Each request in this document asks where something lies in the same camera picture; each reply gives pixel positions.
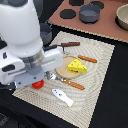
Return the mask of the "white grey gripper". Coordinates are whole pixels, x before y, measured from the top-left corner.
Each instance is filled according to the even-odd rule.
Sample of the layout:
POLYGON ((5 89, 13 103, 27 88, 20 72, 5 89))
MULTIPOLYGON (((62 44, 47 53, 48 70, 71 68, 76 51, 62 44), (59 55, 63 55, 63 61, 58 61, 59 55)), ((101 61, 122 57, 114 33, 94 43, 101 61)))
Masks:
POLYGON ((9 52, 8 47, 0 50, 0 83, 6 89, 22 88, 41 81, 44 74, 63 64, 63 48, 50 46, 41 53, 29 58, 18 58, 9 52))

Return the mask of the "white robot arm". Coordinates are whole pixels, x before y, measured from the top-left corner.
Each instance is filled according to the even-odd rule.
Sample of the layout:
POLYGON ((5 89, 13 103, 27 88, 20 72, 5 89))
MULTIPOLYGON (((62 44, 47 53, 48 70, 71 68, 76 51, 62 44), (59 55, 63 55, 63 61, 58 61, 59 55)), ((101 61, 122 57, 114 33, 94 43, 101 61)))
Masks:
POLYGON ((33 0, 0 0, 0 83, 3 89, 41 81, 44 73, 63 64, 63 48, 45 51, 33 0))

